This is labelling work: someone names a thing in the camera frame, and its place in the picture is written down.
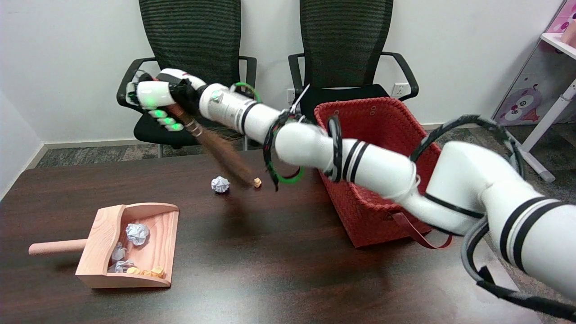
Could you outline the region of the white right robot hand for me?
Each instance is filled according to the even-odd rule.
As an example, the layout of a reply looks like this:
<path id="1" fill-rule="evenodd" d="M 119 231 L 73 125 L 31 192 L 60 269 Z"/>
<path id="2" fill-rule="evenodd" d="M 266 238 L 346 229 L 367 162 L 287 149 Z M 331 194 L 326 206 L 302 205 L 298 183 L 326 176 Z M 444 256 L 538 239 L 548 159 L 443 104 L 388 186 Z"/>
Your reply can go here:
<path id="1" fill-rule="evenodd" d="M 199 98 L 204 80 L 177 68 L 164 68 L 160 79 L 138 81 L 128 94 L 167 131 L 188 131 L 194 137 L 203 133 L 203 127 L 191 114 L 190 105 Z"/>

